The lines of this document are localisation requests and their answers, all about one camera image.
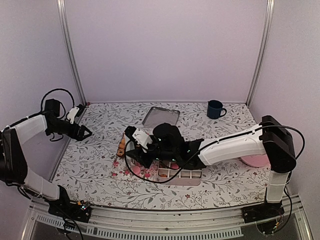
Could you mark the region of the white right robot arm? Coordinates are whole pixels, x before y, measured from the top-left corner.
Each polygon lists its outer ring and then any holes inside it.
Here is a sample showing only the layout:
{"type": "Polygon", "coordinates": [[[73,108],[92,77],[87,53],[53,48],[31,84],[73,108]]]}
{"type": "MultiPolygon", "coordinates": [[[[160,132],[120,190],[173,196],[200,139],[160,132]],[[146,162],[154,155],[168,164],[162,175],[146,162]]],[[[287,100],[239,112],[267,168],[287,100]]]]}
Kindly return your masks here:
{"type": "Polygon", "coordinates": [[[281,125],[266,115],[261,123],[234,134],[215,139],[186,141],[177,126],[162,123],[152,134],[128,126],[124,131],[125,158],[131,158],[144,167],[153,161],[171,161],[179,170],[200,170],[216,163],[257,155],[266,155],[270,175],[265,202],[259,206],[262,218],[269,218],[278,210],[290,172],[297,165],[297,154],[289,126],[281,125]]]}

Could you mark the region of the pink sandwich cookie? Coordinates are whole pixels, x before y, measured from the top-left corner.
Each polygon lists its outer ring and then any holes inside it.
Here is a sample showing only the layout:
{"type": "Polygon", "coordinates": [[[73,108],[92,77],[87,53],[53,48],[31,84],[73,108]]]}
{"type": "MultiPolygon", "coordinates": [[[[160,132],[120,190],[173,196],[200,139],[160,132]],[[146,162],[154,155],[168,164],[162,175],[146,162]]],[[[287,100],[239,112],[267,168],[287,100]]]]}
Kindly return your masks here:
{"type": "Polygon", "coordinates": [[[140,175],[141,174],[141,167],[140,166],[137,166],[137,165],[134,165],[133,167],[132,167],[132,171],[133,171],[133,173],[134,174],[136,174],[136,175],[140,175]]]}
{"type": "Polygon", "coordinates": [[[179,166],[178,166],[176,163],[174,163],[174,162],[172,162],[172,163],[170,164],[170,167],[171,167],[172,169],[178,169],[178,168],[179,168],[179,166]]]}

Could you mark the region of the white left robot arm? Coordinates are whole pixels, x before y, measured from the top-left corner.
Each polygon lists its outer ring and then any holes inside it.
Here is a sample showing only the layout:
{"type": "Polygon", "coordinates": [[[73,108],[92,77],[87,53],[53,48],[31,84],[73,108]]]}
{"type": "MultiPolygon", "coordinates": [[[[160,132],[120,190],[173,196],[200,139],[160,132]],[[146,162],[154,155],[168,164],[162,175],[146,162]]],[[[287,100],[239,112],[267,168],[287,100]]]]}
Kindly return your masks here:
{"type": "Polygon", "coordinates": [[[54,142],[55,135],[83,141],[92,135],[84,125],[76,123],[83,113],[83,104],[74,105],[61,115],[61,103],[51,98],[43,101],[39,112],[6,126],[0,132],[0,180],[8,187],[16,187],[26,198],[42,198],[63,216],[74,213],[74,205],[63,186],[54,184],[32,170],[26,145],[38,135],[45,134],[54,142]]]}

